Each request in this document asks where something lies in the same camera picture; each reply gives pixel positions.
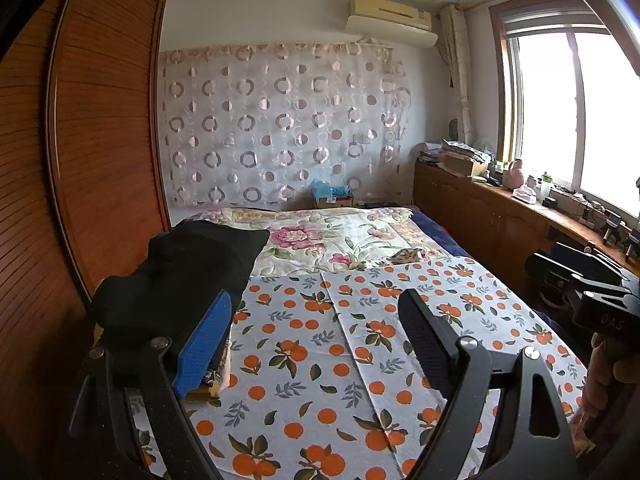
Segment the metal screw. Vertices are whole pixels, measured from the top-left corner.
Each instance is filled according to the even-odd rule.
[[[533,348],[533,346],[527,346],[524,349],[524,355],[526,355],[532,361],[535,361],[536,359],[538,359],[540,357],[540,352],[538,350],[536,350],[535,348]]]
[[[155,348],[156,350],[162,350],[163,348],[167,348],[169,346],[169,339],[164,337],[163,335],[155,337],[151,340],[151,348]]]
[[[104,346],[94,346],[89,350],[89,357],[91,359],[100,359],[104,355]]]
[[[460,346],[466,350],[473,350],[478,347],[478,341],[467,335],[460,338]]]

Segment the dark blue blanket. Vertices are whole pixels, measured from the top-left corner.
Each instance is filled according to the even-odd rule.
[[[417,207],[412,206],[414,212],[411,216],[411,220],[420,228],[424,234],[431,237],[440,247],[442,247],[451,256],[466,256],[470,258],[469,254],[460,247],[456,241],[451,238],[441,225],[437,224]]]

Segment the wooden cabinet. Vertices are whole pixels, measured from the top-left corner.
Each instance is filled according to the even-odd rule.
[[[25,1],[21,12],[40,0]],[[6,437],[40,470],[92,342],[83,300],[169,226],[156,149],[163,9],[46,0],[0,52],[0,447]]]
[[[527,288],[526,259],[541,248],[545,225],[513,214],[498,215],[492,272],[519,294]]]
[[[549,251],[553,241],[593,244],[631,272],[636,262],[624,259],[620,247],[604,246],[600,235],[539,203],[527,205],[508,189],[475,184],[439,168],[416,163],[414,203],[442,225],[456,242],[510,289],[526,297],[526,259]]]
[[[495,267],[498,222],[499,218],[486,202],[473,195],[465,197],[465,229],[458,243],[489,270]]]

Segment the air conditioner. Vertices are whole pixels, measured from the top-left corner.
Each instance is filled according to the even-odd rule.
[[[422,48],[430,48],[438,40],[431,31],[428,12],[388,0],[351,0],[345,31]]]

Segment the blue plastic bag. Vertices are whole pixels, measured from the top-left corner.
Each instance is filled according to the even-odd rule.
[[[314,198],[332,198],[334,196],[351,196],[348,186],[332,187],[331,184],[315,178],[311,183]]]

